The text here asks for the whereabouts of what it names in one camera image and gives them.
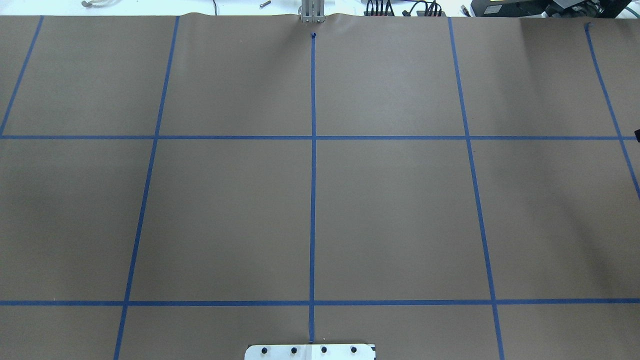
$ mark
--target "metal clamp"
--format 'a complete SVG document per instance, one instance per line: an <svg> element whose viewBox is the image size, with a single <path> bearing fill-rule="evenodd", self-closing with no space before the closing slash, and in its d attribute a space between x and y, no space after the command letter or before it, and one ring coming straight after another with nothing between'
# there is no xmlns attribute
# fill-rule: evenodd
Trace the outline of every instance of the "metal clamp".
<svg viewBox="0 0 640 360"><path fill-rule="evenodd" d="M302 0L300 21L324 22L324 0Z"/></svg>

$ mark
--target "vertical blue line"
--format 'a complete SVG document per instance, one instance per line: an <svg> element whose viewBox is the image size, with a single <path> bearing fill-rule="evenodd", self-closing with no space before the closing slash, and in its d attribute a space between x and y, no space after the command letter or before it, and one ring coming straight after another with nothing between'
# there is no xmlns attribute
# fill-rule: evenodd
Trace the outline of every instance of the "vertical blue line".
<svg viewBox="0 0 640 360"><path fill-rule="evenodd" d="M593 43L591 42L591 33L589 32L590 26L591 26L590 22L584 25L584 33L587 35L587 43L589 44L589 51L591 51L591 59L593 60L593 67L596 69L596 75L598 75L598 80L600 82L600 87L602 88L602 93L604 94L604 99L607 101L607 107L609 108L609 114L611 115L613 126L616 128L616 134L618 134L618 141L620 142L620 147L622 148L622 154L625 156L627 167L629 169L629 172L631 173L631 181L633 181L634 186L636 188L636 194L638 195L638 199L640 199L640 186L638 185L636 173L634 172L634 167L631 164L631 159L629 158L629 153L627 152L627 146L625 145L625 140L622 137L622 131L620 131L620 125L618 125L618 119L616 118L615 112L613 112L613 105L611 105L609 92L607 91L607 87L604 85L604 79L602 79L602 74L600 73L600 67L598 66L598 60L596 59L596 52L593 50Z"/></svg>
<svg viewBox="0 0 640 360"><path fill-rule="evenodd" d="M15 100L16 95L18 95L18 89L20 88L20 83L22 82L24 71L27 69L27 64L29 63L29 59L31 58L33 47L36 45L36 40L38 40L38 35L40 34L40 29L42 28L43 21L44 21L44 16L40 16L40 20L38 21L38 26L36 27L36 32L33 34L33 38L31 39L31 45L29 45L29 50L27 51L27 56L25 56L24 62L22 62L22 68L20 69L20 73L18 74L18 80L16 80L15 86L13 87L13 92L11 94L11 98L9 99L9 104L7 104L6 106L6 111L4 112L4 118L2 119L2 125L0 125L0 136L2 136L2 134L4 133L4 127L6 126L6 122L9 120L11 107L13 106L13 102Z"/></svg>
<svg viewBox="0 0 640 360"><path fill-rule="evenodd" d="M169 50L169 59L167 60L166 72L164 73L164 85L162 89L162 96L160 98L160 106L158 109L158 118L156 121L156 134L154 137L154 143L151 146L151 155L149 156L149 166L147 168L147 179L145 180L145 189L142 193L142 204L140 205L140 215L138 216L138 228L136 229L136 239L133 243L133 251L131 253L131 264L129 265L129 276L127 277L127 287L124 293L124 305L122 306L122 314L120 315L120 326L118 327L118 337L116 338L116 347L113 352L113 359L118 360L120 357L120 347L122 346L122 336L124 334L124 325L127 321L127 310L129 307L129 297L131 296L131 284L133 282L133 273L136 268L136 260L138 258L138 247L140 246L140 235L142 233L142 224L145 219L145 210L147 209L147 198L149 195L149 185L151 184L151 175L154 168L154 162L156 160L156 149L158 144L158 136L160 134L160 124L162 123L162 114L164 110L164 98L166 97L166 89L169 85L169 75L171 73L171 64L173 61L173 50L175 49L175 39L178 34L178 24L180 23L180 17L175 17L175 24L173 25L173 36L171 40L171 48Z"/></svg>
<svg viewBox="0 0 640 360"><path fill-rule="evenodd" d="M316 339L316 33L311 33L311 214L309 243L309 342Z"/></svg>
<svg viewBox="0 0 640 360"><path fill-rule="evenodd" d="M486 243L486 232L484 230L484 216L482 212L482 204L480 203L480 191L478 190L478 181L476 176L476 164L474 162L474 153L471 148L471 137L469 134L469 124L467 121L467 109L465 107L465 98L462 94L462 80L460 79L460 67L458 65L458 53L456 52L456 41L453 35L453 24L451 18L449 20L449 37L451 38L451 51L453 53L453 64L456 70L456 81L458 82L458 97L460 98L460 109L462 111L462 122L465 127L465 138L467 140L467 154L469 156L469 165L471 167L471 180L474 185L474 195L476 196L476 210L478 213L478 224L480 226L480 237L482 238L482 248L484 252L484 265L486 267L486 277L489 283L489 294L491 295L493 325L495 327L495 337L498 343L498 355L500 360L504 360L504 349L502 346L502 331L500 329L500 318L498 316L498 305L495 301L495 287L493 285L493 272L491 270L491 261L489 258L489 246Z"/></svg>

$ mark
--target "white metal bracket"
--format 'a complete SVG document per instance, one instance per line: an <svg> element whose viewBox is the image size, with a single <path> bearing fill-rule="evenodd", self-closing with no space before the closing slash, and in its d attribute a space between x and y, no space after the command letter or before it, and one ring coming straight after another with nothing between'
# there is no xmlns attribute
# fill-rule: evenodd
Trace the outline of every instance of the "white metal bracket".
<svg viewBox="0 0 640 360"><path fill-rule="evenodd" d="M369 344L253 345L244 360L376 360Z"/></svg>
<svg viewBox="0 0 640 360"><path fill-rule="evenodd" d="M302 22L324 22L324 0L302 0L300 20Z"/></svg>

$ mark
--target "sticker label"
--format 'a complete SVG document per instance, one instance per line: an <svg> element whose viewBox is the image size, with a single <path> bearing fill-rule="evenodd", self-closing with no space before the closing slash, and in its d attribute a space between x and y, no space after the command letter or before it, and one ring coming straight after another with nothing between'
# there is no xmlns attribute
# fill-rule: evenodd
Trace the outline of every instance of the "sticker label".
<svg viewBox="0 0 640 360"><path fill-rule="evenodd" d="M487 15L490 13L498 13L501 8L502 8L502 5L487 6L486 9L484 9L484 15Z"/></svg>

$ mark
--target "blue grid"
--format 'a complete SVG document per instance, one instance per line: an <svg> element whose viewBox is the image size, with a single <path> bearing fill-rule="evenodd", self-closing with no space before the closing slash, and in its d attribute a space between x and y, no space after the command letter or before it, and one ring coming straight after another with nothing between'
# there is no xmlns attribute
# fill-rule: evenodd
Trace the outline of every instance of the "blue grid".
<svg viewBox="0 0 640 360"><path fill-rule="evenodd" d="M607 92L604 80L600 73L595 51L591 41L589 32L590 24L585 25L589 50L593 60L593 65L602 87L602 92L607 102L612 122L616 129L617 136L473 136L469 133L467 122L467 111L464 102L462 82L460 78L460 68L458 65L458 55L456 52L456 44L454 39L454 30L451 18L449 21L449 35L451 38L451 50L454 60L454 68L456 73L456 81L458 85L458 95L460 98L461 116L464 125L464 136L321 136L316 133L316 33L311 34L311 118L312 118L312 135L311 136L218 136L218 135L160 135L160 126L162 123L162 115L164 110L164 100L168 88L170 78L173 52L179 28L180 17L175 18L173 28L173 36L166 67L164 85L158 116L156 122L156 130L154 135L4 135L4 129L9 119L13 102L18 94L20 82L24 76L31 53L35 46L38 34L42 28L44 17L41 16L38 21L33 39L29 46L29 50L22 64L18 79L12 92L12 96L7 105L2 124L0 125L0 139L15 140L153 140L153 146L149 158L147 169L147 178L143 191L142 203L140 206L140 215L138 219L138 227L134 240L134 247L131 255L131 264L129 267L129 275L127 278L127 286L123 301L92 301L92 300L0 300L0 306L100 306L100 307L122 307L120 326L118 328L118 336L114 351L114 360L117 360L120 353L122 338L124 335L127 310L129 307L179 307L179 306L218 306L218 307L237 307L237 306L308 306L309 308L309 340L314 340L314 307L315 306L491 306L493 310L493 318L495 325L495 333L500 360L504 360L504 351L502 346L502 336L500 331L500 321L498 314L498 306L509 305L533 305L533 304L640 304L640 298L615 298L615 299L496 299L495 286L493 283L493 275L491 270L491 261L489 256L489 248L484 231L484 220L482 213L482 204L480 191L478 188L476 167L472 150L472 140L563 140L563 141L618 141L621 146L627 167L629 169L632 182L640 199L640 187L625 147L625 140L635 140L634 136L623 136L615 112L611 105L611 100ZM138 247L140 244L140 235L145 216L147 205L148 191L152 177L154 160L156 156L156 148L159 140L310 140L312 142L312 161L311 161L311 207L310 207L310 252L309 252L309 299L308 300L255 300L255 301L135 301L130 300L131 286L138 256ZM318 140L460 140L467 144L467 152L470 163L470 172L474 186L474 195L476 198L476 209L478 215L478 224L481 232L481 240L483 244L483 252L486 266L486 274L491 299L476 300L316 300L315 299L315 216L316 216L316 145Z"/></svg>

